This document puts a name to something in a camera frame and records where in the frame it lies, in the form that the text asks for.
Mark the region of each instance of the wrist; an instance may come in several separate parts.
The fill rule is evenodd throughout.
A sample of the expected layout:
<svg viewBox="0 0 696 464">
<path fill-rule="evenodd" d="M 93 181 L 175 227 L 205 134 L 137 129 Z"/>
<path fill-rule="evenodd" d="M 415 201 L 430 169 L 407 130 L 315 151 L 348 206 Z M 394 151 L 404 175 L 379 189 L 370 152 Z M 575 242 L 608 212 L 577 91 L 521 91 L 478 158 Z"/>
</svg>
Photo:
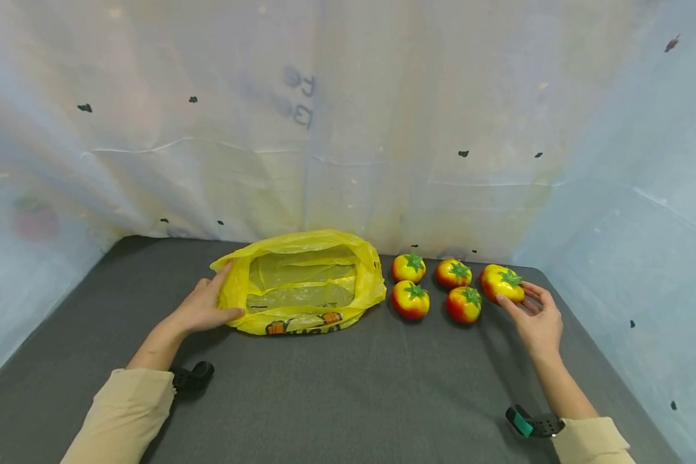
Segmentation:
<svg viewBox="0 0 696 464">
<path fill-rule="evenodd" d="M 549 348 L 529 350 L 528 356 L 530 357 L 534 365 L 564 366 L 564 361 L 562 361 L 562 355 L 559 354 L 559 350 L 557 349 Z"/>
<path fill-rule="evenodd" d="M 164 338 L 171 339 L 183 339 L 193 332 L 191 327 L 188 327 L 180 318 L 177 318 L 175 314 L 170 314 L 170 316 L 162 319 L 161 323 L 157 324 L 154 331 L 160 333 Z"/>
</svg>

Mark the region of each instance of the black strap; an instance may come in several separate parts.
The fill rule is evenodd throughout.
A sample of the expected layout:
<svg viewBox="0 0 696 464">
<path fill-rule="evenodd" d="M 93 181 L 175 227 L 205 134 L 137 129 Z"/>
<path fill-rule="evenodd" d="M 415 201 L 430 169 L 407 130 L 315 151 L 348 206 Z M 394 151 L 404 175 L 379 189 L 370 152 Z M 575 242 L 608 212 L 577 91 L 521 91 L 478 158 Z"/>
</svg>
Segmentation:
<svg viewBox="0 0 696 464">
<path fill-rule="evenodd" d="M 552 413 L 531 417 L 520 405 L 510 406 L 505 411 L 505 419 L 525 438 L 552 438 L 565 427 L 565 423 Z"/>
<path fill-rule="evenodd" d="M 203 392 L 213 377 L 213 366 L 206 361 L 198 362 L 192 371 L 177 366 L 171 367 L 170 371 L 177 392 Z"/>
</svg>

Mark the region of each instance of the green calyx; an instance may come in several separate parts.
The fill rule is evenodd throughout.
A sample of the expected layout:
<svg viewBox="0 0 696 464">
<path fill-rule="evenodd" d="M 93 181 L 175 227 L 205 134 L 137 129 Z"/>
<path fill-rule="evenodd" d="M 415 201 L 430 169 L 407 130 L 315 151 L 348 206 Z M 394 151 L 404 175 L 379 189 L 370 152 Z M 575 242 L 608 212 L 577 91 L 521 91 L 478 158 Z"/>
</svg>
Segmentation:
<svg viewBox="0 0 696 464">
<path fill-rule="evenodd" d="M 523 280 L 520 275 L 516 275 L 513 271 L 508 269 L 508 271 L 503 272 L 500 271 L 500 277 L 503 278 L 503 282 L 506 284 L 510 284 L 511 287 L 518 287 L 518 284 L 521 283 L 521 280 Z"/>
<path fill-rule="evenodd" d="M 475 303 L 477 306 L 483 303 L 483 297 L 480 297 L 479 292 L 474 288 L 466 287 L 461 294 L 467 299 L 467 303 Z"/>
<path fill-rule="evenodd" d="M 420 285 L 413 284 L 412 282 L 410 283 L 410 287 L 405 289 L 405 292 L 410 293 L 411 300 L 414 300 L 415 298 L 423 298 L 428 294 L 428 292 L 422 289 Z"/>
<path fill-rule="evenodd" d="M 469 268 L 461 263 L 451 264 L 451 270 L 449 272 L 456 275 L 458 278 L 465 278 L 471 275 Z"/>
<path fill-rule="evenodd" d="M 405 259 L 407 259 L 407 267 L 411 267 L 415 269 L 415 272 L 417 273 L 418 270 L 420 269 L 425 269 L 425 264 L 423 264 L 423 259 L 415 254 L 415 250 L 413 249 L 409 255 L 405 255 Z"/>
</svg>

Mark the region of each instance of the person's right hand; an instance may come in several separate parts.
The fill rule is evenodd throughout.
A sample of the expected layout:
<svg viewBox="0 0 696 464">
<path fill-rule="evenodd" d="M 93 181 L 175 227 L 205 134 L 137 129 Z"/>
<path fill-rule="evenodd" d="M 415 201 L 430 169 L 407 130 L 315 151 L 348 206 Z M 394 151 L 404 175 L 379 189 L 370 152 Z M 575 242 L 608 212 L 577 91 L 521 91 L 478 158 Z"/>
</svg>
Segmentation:
<svg viewBox="0 0 696 464">
<path fill-rule="evenodd" d="M 503 295 L 498 295 L 500 306 L 513 318 L 518 335 L 523 340 L 532 358 L 559 356 L 559 341 L 562 339 L 562 314 L 554 303 L 552 293 L 529 282 L 521 282 L 526 296 L 539 302 L 540 306 L 523 300 L 518 307 Z"/>
</svg>

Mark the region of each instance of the gray table surface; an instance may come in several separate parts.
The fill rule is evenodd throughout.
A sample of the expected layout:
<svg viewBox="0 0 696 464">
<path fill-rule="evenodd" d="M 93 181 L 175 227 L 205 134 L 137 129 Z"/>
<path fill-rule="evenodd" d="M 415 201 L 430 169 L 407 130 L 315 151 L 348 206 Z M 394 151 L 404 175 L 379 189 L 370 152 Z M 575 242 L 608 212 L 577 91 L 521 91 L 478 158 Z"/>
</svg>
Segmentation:
<svg viewBox="0 0 696 464">
<path fill-rule="evenodd" d="M 242 244 L 121 240 L 0 370 L 0 464 L 58 463 L 109 372 L 123 367 L 208 264 Z M 392 257 L 382 257 L 387 275 Z M 434 269 L 436 260 L 426 260 Z M 483 264 L 471 264 L 477 275 Z M 549 287 L 544 274 L 514 268 Z M 217 329 L 176 358 L 207 360 L 206 394 L 176 400 L 145 463 L 557 463 L 547 440 L 524 440 L 504 419 L 513 403 L 545 411 L 507 316 L 485 302 L 472 327 L 450 323 L 427 275 L 431 310 L 402 321 L 388 302 L 353 327 L 256 337 Z M 638 463 L 679 463 L 645 411 L 553 290 L 563 356 Z"/>
</svg>

